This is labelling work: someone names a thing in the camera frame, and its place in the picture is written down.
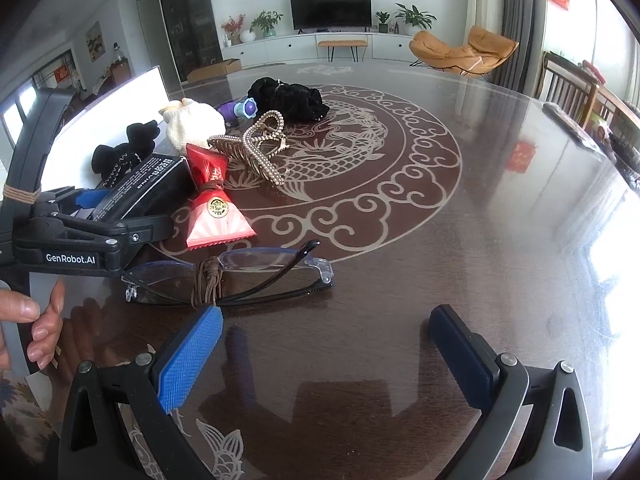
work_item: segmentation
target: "eyeglasses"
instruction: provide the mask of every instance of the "eyeglasses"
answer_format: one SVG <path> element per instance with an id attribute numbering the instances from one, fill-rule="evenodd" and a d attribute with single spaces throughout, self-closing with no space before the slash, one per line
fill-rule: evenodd
<path id="1" fill-rule="evenodd" d="M 332 286 L 334 271 L 331 263 L 322 258 L 314 258 L 310 254 L 319 245 L 318 240 L 310 240 L 299 250 L 260 247 L 237 249 L 209 258 L 197 265 L 176 261 L 149 262 L 123 272 L 122 281 L 127 283 L 127 301 L 157 306 L 190 304 L 188 300 L 176 298 L 177 294 L 183 295 L 184 291 L 189 289 L 194 290 L 191 304 L 215 302 L 220 307 L 237 308 L 288 300 Z M 298 280 L 306 282 L 305 286 L 276 294 L 259 295 L 292 269 L 306 269 L 305 277 Z M 271 275 L 247 290 L 215 298 L 213 293 L 220 290 L 220 274 L 232 276 L 236 272 Z M 308 278 L 310 272 L 315 278 Z"/>

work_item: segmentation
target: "table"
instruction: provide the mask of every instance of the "table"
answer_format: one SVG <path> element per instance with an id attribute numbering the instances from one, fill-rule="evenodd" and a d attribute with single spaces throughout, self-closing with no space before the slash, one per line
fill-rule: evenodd
<path id="1" fill-rule="evenodd" d="M 332 111 L 289 130 L 298 164 L 281 192 L 232 168 L 229 194 L 253 222 L 254 244 L 320 239 L 316 255 L 334 261 L 334 288 L 225 313 L 223 340 L 174 413 L 201 458 L 220 466 L 215 442 L 227 436 L 242 439 L 242 456 L 226 458 L 242 461 L 243 479 L 433 479 L 478 417 L 423 337 L 431 309 L 449 303 L 497 352 L 532 366 L 574 364 L 594 477 L 606 478 L 640 433 L 640 201 L 612 165 L 537 102 L 401 63 L 257 68 L 186 95 L 217 104 L 267 75 L 317 86 Z M 327 163 L 311 171 L 313 160 Z M 177 238 L 148 257 L 207 254 L 181 247 L 185 218 L 178 211 Z M 54 425 L 66 362 L 130 360 L 190 315 L 127 304 L 117 280 L 66 282 L 63 366 L 50 372 L 50 399 L 34 392 Z M 231 360 L 230 332 L 245 348 Z M 240 395 L 247 377 L 249 406 Z M 513 450 L 512 440 L 496 473 Z"/>
<path id="2" fill-rule="evenodd" d="M 324 41 L 319 41 L 318 46 L 319 47 L 326 47 L 326 58 L 329 62 L 333 62 L 334 60 L 334 51 L 335 51 L 335 47 L 337 46 L 348 46 L 351 47 L 351 56 L 353 57 L 353 60 L 357 63 L 358 62 L 358 47 L 359 46 L 363 46 L 365 49 L 365 52 L 367 50 L 367 46 L 369 45 L 369 42 L 367 40 L 324 40 Z M 353 53 L 353 47 L 356 48 L 356 53 Z"/>

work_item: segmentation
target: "white vase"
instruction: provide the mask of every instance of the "white vase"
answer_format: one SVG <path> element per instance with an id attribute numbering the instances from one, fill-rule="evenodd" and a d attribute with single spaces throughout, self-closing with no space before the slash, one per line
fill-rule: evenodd
<path id="1" fill-rule="evenodd" d="M 255 40 L 255 32 L 252 30 L 243 30 L 240 33 L 240 41 L 243 43 L 251 43 Z"/>
<path id="2" fill-rule="evenodd" d="M 424 30 L 424 29 L 420 25 L 411 25 L 410 23 L 407 23 L 404 26 L 404 33 L 411 37 L 414 37 L 421 30 Z"/>

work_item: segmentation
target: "orange lounge chair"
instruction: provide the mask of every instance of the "orange lounge chair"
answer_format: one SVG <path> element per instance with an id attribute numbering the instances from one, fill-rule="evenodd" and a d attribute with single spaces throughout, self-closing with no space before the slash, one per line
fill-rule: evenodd
<path id="1" fill-rule="evenodd" d="M 484 30 L 471 27 L 468 44 L 451 48 L 433 34 L 421 30 L 409 43 L 409 49 L 418 61 L 444 72 L 476 77 L 491 72 L 504 63 L 518 47 L 518 42 Z"/>

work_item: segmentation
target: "tv screen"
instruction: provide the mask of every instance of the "tv screen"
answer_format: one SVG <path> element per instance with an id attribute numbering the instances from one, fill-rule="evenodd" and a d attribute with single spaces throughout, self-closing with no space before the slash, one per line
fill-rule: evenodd
<path id="1" fill-rule="evenodd" d="M 291 0 L 293 28 L 370 27 L 371 0 Z"/>

